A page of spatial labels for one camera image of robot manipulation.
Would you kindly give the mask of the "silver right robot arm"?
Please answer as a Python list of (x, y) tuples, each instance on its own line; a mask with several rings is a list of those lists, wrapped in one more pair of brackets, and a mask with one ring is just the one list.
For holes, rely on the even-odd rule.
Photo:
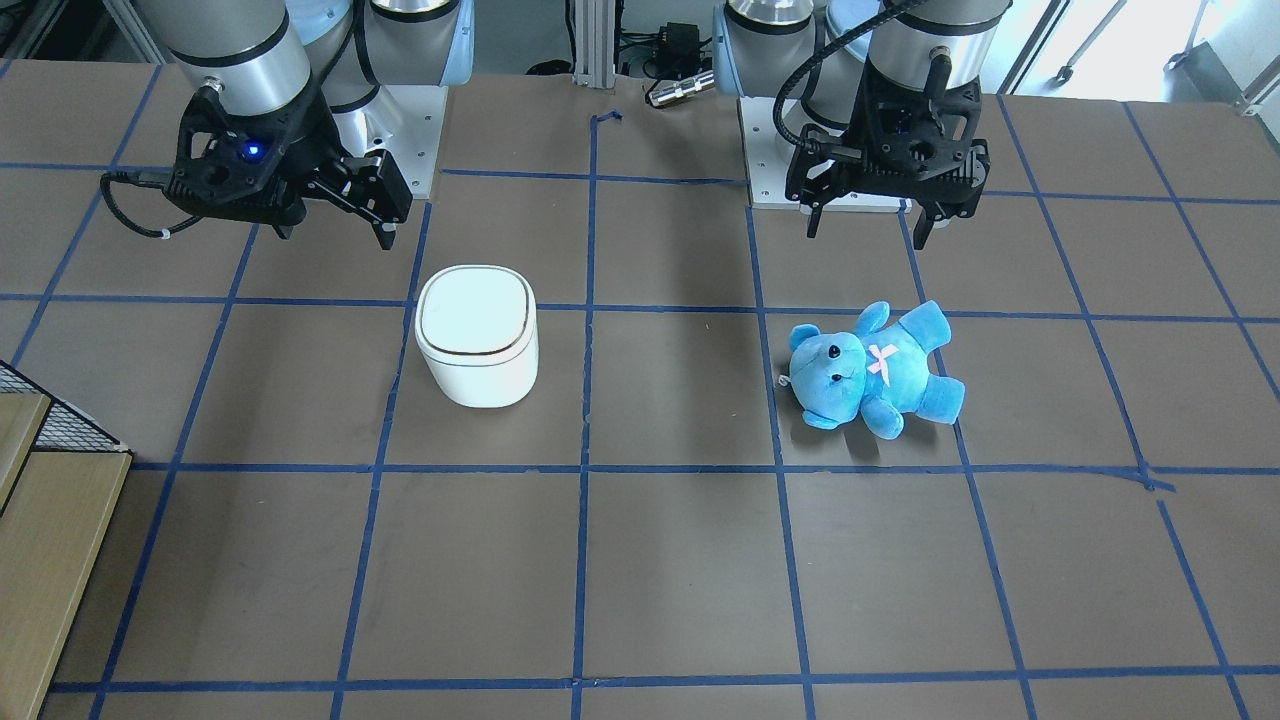
[(324, 201), (390, 249), (435, 170), (436, 114), (474, 72), (471, 1), (145, 1), (192, 82), (164, 197), (195, 219), (288, 238)]

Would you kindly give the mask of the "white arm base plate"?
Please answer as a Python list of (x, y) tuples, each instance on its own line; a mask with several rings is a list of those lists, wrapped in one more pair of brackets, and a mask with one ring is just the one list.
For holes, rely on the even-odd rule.
[[(772, 122), (771, 97), (741, 97), (739, 118), (742, 131), (742, 150), (748, 168), (750, 204), (756, 210), (806, 210), (785, 197), (786, 170), (794, 147), (777, 133)], [(873, 193), (850, 193), (824, 205), (826, 211), (841, 213), (899, 213), (913, 209), (913, 202)]]
[(332, 114), (348, 151), (357, 156), (388, 151), (413, 197), (429, 200), (449, 96), (440, 86), (383, 85)]

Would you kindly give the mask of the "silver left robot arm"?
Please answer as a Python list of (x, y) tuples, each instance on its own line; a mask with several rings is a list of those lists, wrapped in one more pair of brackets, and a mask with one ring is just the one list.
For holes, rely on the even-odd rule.
[(716, 87), (762, 110), (776, 199), (808, 217), (852, 196), (918, 206), (911, 241), (972, 217), (991, 169), (980, 68), (1006, 1), (722, 1)]

